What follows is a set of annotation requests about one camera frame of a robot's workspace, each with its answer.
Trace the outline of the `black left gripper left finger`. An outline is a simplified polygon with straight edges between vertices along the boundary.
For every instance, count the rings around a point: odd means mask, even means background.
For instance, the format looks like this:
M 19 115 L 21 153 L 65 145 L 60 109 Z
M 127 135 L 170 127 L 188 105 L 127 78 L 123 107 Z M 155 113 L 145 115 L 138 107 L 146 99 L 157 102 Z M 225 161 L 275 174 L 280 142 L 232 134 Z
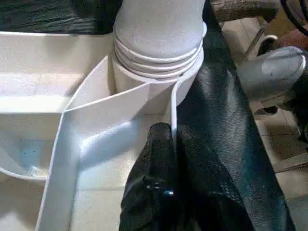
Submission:
M 121 201 L 119 230 L 175 231 L 179 218 L 177 155 L 170 125 L 156 123 L 133 165 Z

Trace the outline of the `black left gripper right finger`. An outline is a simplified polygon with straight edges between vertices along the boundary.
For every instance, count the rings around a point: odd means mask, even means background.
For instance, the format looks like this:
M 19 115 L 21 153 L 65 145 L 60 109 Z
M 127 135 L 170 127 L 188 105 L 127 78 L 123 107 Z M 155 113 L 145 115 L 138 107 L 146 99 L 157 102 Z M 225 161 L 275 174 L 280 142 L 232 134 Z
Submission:
M 188 126 L 177 129 L 181 191 L 202 231 L 252 231 L 254 226 L 228 170 Z

